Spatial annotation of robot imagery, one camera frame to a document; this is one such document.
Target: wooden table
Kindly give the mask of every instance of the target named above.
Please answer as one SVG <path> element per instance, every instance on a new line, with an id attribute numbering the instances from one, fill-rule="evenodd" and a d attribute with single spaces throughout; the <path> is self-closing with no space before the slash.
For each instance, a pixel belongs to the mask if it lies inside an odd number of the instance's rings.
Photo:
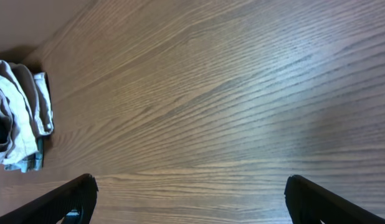
<path id="1" fill-rule="evenodd" d="M 91 1 L 24 63 L 55 133 L 0 215 L 91 173 L 92 223 L 290 223 L 300 174 L 385 218 L 385 0 Z"/>

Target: stack of folded clothes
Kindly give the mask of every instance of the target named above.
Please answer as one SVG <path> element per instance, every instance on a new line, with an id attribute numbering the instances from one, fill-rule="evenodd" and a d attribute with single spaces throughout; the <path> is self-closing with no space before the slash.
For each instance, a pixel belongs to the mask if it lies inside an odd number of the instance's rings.
<path id="1" fill-rule="evenodd" d="M 43 137 L 53 129 L 45 73 L 0 60 L 0 164 L 5 170 L 40 170 Z"/>

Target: wood grain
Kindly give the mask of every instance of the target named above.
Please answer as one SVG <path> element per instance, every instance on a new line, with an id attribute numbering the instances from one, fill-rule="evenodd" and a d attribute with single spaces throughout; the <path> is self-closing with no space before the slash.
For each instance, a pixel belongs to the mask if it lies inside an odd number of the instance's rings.
<path id="1" fill-rule="evenodd" d="M 385 218 L 385 1 L 93 1 L 24 63 L 56 130 L 0 215 L 89 172 L 92 223 L 291 223 L 292 174 Z"/>

